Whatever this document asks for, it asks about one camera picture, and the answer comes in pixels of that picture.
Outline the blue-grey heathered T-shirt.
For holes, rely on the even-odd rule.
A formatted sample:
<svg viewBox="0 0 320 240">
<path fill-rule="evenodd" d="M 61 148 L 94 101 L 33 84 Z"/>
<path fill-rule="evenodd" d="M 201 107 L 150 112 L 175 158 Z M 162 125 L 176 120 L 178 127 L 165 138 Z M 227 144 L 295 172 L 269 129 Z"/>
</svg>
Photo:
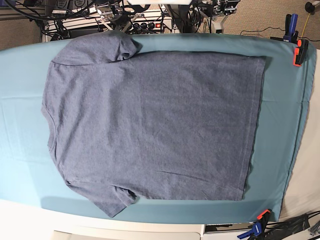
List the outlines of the blue-grey heathered T-shirt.
<svg viewBox="0 0 320 240">
<path fill-rule="evenodd" d="M 140 54 L 128 35 L 70 41 L 50 62 L 41 111 L 64 183 L 114 217 L 137 197 L 240 201 L 266 59 Z"/>
</svg>

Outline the white power strip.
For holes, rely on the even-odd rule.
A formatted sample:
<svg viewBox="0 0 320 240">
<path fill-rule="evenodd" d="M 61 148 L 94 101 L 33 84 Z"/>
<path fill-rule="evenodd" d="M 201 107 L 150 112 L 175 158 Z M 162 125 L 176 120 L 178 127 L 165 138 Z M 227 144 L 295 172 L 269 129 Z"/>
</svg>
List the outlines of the white power strip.
<svg viewBox="0 0 320 240">
<path fill-rule="evenodd" d="M 172 18 L 167 14 L 154 15 L 156 12 L 152 12 L 151 15 L 146 13 L 139 13 L 135 15 L 129 22 L 125 22 L 119 29 L 122 31 L 131 31 L 134 29 L 133 25 L 137 29 L 146 30 L 155 33 L 164 33 L 165 28 L 172 30 Z M 93 29 L 96 28 L 99 31 L 110 31 L 115 26 L 110 21 L 102 21 L 99 17 L 78 17 L 74 19 L 62 20 L 62 30 L 64 31 L 75 31 L 84 30 L 85 28 Z"/>
</svg>

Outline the orange blue clamp bottom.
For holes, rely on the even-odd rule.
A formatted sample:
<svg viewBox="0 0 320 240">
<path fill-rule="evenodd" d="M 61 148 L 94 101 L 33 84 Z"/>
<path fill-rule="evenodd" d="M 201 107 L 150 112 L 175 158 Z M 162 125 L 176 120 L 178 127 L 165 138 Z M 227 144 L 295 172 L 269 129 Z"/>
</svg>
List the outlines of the orange blue clamp bottom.
<svg viewBox="0 0 320 240">
<path fill-rule="evenodd" d="M 272 211 L 270 209 L 264 210 L 260 215 L 257 216 L 257 221 L 252 225 L 251 229 L 238 235 L 237 238 L 239 240 L 259 240 L 265 233 L 271 213 Z"/>
</svg>

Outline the orange black clamp top right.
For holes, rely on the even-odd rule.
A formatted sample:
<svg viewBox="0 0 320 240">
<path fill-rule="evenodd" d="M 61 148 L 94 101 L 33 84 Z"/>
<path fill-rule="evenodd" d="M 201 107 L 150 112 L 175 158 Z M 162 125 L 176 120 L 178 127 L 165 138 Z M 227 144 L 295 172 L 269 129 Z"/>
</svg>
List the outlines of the orange black clamp top right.
<svg viewBox="0 0 320 240">
<path fill-rule="evenodd" d="M 299 39 L 297 41 L 297 47 L 294 49 L 293 54 L 293 65 L 296 67 L 300 67 L 307 55 L 309 48 L 309 41 L 306 39 Z"/>
</svg>

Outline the blue clamp top right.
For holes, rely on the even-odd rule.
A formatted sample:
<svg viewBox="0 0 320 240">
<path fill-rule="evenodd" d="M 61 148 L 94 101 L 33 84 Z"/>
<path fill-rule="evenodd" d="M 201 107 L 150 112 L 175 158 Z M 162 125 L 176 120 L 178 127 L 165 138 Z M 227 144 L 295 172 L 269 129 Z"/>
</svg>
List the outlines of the blue clamp top right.
<svg viewBox="0 0 320 240">
<path fill-rule="evenodd" d="M 298 34 L 299 32 L 296 30 L 298 21 L 298 15 L 293 14 L 287 14 L 285 17 L 285 33 L 283 36 L 284 42 L 294 43 L 296 44 L 298 41 Z"/>
</svg>

